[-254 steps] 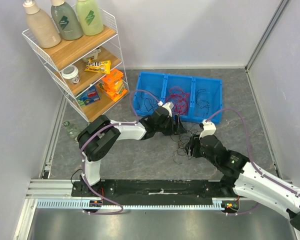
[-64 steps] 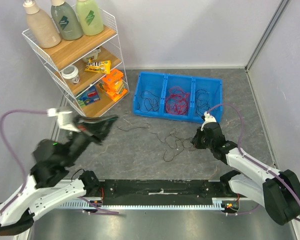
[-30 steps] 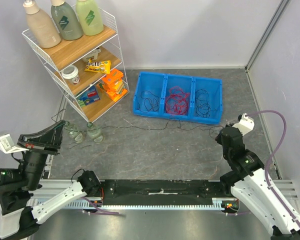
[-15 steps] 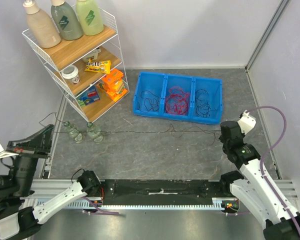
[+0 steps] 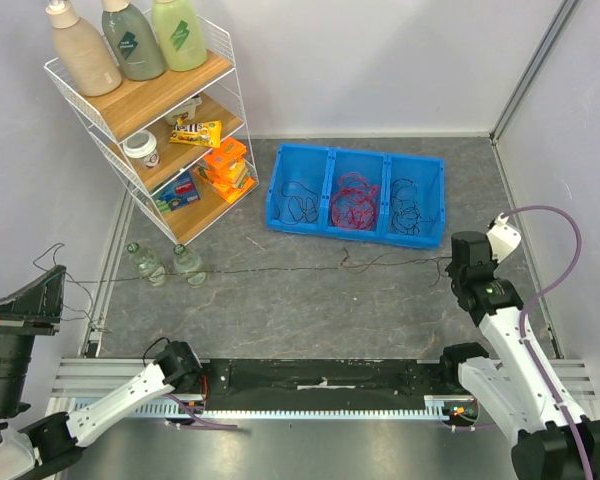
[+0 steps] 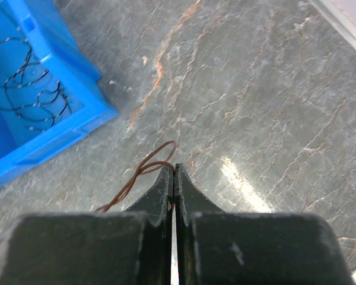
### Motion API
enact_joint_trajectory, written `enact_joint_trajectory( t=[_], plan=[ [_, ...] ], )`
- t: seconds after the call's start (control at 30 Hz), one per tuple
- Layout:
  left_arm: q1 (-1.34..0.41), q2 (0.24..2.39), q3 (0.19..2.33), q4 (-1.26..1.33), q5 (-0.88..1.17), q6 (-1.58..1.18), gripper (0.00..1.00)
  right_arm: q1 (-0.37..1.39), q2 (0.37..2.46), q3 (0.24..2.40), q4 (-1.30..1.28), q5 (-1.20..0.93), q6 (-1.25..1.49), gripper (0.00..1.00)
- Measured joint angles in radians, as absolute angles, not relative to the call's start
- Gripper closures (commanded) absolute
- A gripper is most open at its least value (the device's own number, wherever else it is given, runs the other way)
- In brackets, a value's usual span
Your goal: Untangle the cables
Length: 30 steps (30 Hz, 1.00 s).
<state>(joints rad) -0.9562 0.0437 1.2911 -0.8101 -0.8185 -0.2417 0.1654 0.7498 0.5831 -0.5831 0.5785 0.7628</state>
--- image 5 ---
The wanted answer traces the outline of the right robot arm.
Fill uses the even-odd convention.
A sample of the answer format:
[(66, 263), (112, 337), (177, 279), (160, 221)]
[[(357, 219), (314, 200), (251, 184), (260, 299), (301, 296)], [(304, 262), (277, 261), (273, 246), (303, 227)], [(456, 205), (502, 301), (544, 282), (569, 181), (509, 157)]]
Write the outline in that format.
[(520, 479), (600, 479), (600, 420), (592, 420), (544, 355), (513, 284), (495, 271), (517, 248), (519, 234), (457, 232), (446, 272), (459, 306), (489, 341), (444, 349), (438, 381), (447, 392), (467, 390), (511, 447)]

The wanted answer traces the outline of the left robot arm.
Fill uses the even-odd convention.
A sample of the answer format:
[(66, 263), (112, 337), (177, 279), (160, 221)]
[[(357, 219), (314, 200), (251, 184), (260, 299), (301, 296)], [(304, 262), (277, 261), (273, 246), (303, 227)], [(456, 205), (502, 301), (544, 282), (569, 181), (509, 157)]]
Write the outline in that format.
[(171, 341), (129, 380), (76, 409), (75, 393), (49, 399), (44, 417), (21, 427), (31, 405), (23, 393), (37, 338), (58, 333), (67, 269), (44, 271), (0, 298), (0, 479), (48, 479), (76, 464), (116, 423), (166, 394), (188, 393), (202, 364), (189, 344)]

